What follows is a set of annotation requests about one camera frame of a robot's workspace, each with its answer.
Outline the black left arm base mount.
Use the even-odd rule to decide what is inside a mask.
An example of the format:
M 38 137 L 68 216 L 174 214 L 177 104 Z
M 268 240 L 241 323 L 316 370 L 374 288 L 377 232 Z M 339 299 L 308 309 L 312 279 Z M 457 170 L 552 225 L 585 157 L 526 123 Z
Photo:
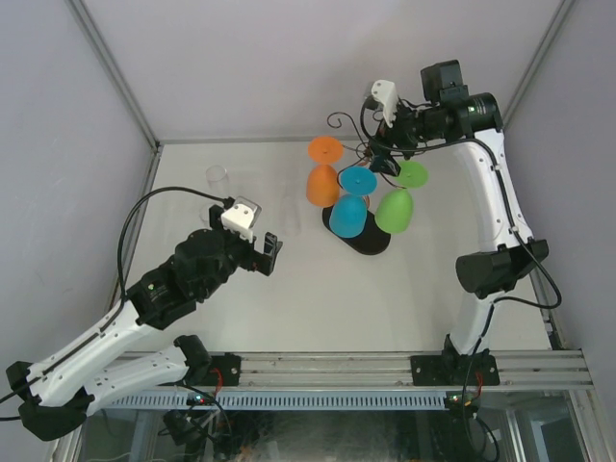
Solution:
M 195 386 L 237 387 L 240 384 L 241 373 L 242 357 L 240 355 L 229 352 L 214 354 L 208 371 L 196 381 Z

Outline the blue plastic wine glass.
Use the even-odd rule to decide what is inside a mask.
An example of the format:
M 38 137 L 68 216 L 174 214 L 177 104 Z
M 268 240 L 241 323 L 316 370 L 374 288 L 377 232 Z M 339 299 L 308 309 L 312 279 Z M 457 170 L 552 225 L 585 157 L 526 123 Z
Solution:
M 339 180 L 344 194 L 333 206 L 329 227 L 338 237 L 350 239 L 364 230 L 368 216 L 364 197 L 375 191 L 377 180 L 372 171 L 359 166 L 346 168 Z

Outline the orange plastic wine glass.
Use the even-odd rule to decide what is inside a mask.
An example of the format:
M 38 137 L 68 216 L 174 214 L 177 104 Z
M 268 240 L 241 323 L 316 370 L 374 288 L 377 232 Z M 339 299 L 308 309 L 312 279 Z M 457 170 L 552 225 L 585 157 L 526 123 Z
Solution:
M 316 163 L 307 179 L 307 200 L 321 208 L 331 207 L 340 196 L 337 170 L 333 165 L 342 159 L 344 148 L 335 138 L 323 136 L 314 138 L 307 152 Z

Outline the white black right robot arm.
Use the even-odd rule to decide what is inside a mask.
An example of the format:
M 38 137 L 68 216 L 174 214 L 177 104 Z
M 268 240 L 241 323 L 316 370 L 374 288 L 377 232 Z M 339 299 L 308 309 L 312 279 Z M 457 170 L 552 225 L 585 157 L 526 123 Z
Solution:
M 513 300 L 511 291 L 549 254 L 545 240 L 534 237 L 519 206 L 504 153 L 504 131 L 496 97 L 472 94 L 457 60 L 421 71 L 424 103 L 399 97 L 395 83 L 374 81 L 362 105 L 382 118 L 366 135 L 371 170 L 402 178 L 405 159 L 452 148 L 466 169 L 474 193 L 478 251 L 457 258 L 457 279 L 465 294 L 456 323 L 440 353 L 410 359 L 416 386 L 497 385 L 495 357 L 488 332 L 498 303 Z

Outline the green plastic wine glass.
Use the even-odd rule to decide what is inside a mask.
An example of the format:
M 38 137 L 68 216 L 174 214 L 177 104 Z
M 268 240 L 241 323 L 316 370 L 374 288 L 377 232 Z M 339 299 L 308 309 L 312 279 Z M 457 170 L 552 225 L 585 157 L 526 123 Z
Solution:
M 377 227 L 388 234 L 400 234 L 411 222 L 414 213 L 412 189 L 427 183 L 427 169 L 416 161 L 400 163 L 398 176 L 393 180 L 394 187 L 381 199 L 375 213 Z

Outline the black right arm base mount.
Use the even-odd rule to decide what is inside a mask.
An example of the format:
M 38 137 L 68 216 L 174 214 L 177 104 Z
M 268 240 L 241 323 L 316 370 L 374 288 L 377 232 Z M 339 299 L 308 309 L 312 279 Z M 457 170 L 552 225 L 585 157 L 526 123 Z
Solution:
M 478 379 L 487 386 L 501 384 L 496 358 L 476 354 L 448 359 L 444 355 L 413 355 L 410 367 L 415 386 L 477 385 Z

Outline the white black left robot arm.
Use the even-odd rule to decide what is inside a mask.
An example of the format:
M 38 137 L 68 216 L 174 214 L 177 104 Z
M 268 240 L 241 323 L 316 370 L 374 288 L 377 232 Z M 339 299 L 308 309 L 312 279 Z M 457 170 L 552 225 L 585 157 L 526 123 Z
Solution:
M 43 442 L 59 439 L 87 417 L 125 396 L 167 383 L 207 380 L 212 358 L 195 335 L 120 366 L 112 363 L 130 346 L 162 333 L 196 310 L 237 270 L 271 275 L 282 243 L 271 233 L 255 248 L 261 208 L 244 197 L 209 209 L 210 228 L 191 232 L 160 266 L 145 273 L 113 309 L 48 358 L 17 361 L 7 370 L 21 398 L 18 420 Z

